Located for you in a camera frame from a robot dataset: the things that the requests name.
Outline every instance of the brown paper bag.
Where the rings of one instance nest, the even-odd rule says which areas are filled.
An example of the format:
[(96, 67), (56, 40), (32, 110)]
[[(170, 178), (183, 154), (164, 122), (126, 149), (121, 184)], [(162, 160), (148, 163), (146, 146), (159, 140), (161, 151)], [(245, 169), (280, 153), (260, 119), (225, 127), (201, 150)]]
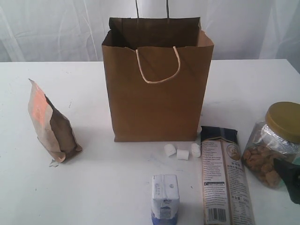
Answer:
[(213, 42), (200, 18), (110, 18), (102, 43), (116, 142), (194, 141)]
[(28, 112), (37, 138), (49, 154), (59, 163), (82, 150), (77, 143), (69, 120), (50, 102), (32, 80)]

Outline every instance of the paper bag handle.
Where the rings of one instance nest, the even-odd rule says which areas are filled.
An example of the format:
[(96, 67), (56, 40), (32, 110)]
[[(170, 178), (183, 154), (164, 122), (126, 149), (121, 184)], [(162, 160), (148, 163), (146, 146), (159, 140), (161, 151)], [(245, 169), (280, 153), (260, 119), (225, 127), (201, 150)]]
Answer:
[[(137, 19), (139, 19), (140, 16), (139, 16), (139, 8), (137, 6), (137, 0), (135, 0), (135, 8), (136, 8)], [(170, 17), (169, 17), (169, 0), (166, 0), (166, 10), (167, 10), (167, 18), (169, 21), (169, 19), (170, 19)]]
[(180, 68), (181, 68), (181, 61), (180, 61), (180, 58), (179, 58), (179, 55), (178, 55), (178, 52), (177, 52), (177, 49), (175, 46), (173, 46), (173, 49), (174, 49), (174, 52), (175, 52), (175, 55), (177, 57), (177, 61), (178, 61), (178, 69), (176, 71), (175, 74), (173, 74), (172, 76), (166, 78), (166, 79), (163, 79), (161, 81), (148, 81), (142, 71), (142, 66), (141, 66), (141, 62), (140, 62), (140, 57), (139, 57), (139, 50), (136, 49), (135, 53), (136, 53), (136, 57), (137, 57), (137, 63), (139, 64), (139, 69), (140, 69), (140, 72), (141, 72), (141, 75), (142, 75), (142, 78), (144, 79), (144, 81), (146, 83), (150, 83), (150, 84), (157, 84), (157, 83), (163, 83), (163, 82), (166, 82), (168, 80), (171, 80), (173, 79), (179, 72), (180, 72)]

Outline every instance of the barcode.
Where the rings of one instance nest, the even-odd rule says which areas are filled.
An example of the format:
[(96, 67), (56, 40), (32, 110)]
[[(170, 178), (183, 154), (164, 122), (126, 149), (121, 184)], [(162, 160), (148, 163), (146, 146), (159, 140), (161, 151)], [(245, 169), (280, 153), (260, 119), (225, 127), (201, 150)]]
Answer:
[(226, 210), (217, 208), (208, 209), (208, 220), (226, 222)]

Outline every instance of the orange label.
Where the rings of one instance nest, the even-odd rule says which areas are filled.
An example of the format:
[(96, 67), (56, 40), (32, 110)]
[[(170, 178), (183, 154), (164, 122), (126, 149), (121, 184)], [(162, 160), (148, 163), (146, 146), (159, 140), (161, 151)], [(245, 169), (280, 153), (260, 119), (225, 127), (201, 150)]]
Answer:
[(32, 116), (35, 118), (42, 126), (45, 123), (45, 112), (48, 106), (47, 100), (45, 98), (44, 92), (39, 88), (39, 86), (34, 83), (36, 86), (36, 93), (33, 100), (33, 109)]

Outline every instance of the shopping bag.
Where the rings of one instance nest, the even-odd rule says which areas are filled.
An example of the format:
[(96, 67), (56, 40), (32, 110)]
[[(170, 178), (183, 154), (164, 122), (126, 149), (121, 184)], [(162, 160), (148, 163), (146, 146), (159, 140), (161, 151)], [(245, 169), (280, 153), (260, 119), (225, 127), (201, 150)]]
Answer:
[(195, 140), (214, 47), (199, 22), (110, 18), (102, 51), (116, 142)]

